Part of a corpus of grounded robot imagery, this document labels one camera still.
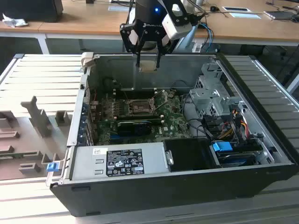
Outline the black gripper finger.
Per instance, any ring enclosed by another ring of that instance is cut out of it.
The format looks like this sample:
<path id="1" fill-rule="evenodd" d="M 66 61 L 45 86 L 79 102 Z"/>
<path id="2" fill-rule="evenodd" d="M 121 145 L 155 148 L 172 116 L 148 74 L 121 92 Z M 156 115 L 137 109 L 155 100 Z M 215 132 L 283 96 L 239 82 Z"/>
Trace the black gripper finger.
<path id="1" fill-rule="evenodd" d="M 157 61 L 156 68 L 160 67 L 160 60 L 163 55 L 168 52 L 171 40 L 166 33 L 156 32 L 156 43 L 157 43 Z"/>
<path id="2" fill-rule="evenodd" d="M 137 39 L 135 43 L 130 40 L 130 35 L 135 32 Z M 121 24 L 120 34 L 126 48 L 126 51 L 137 55 L 136 67 L 140 67 L 141 50 L 146 42 L 147 30 L 143 27 L 141 22 L 134 22 L 131 24 Z"/>

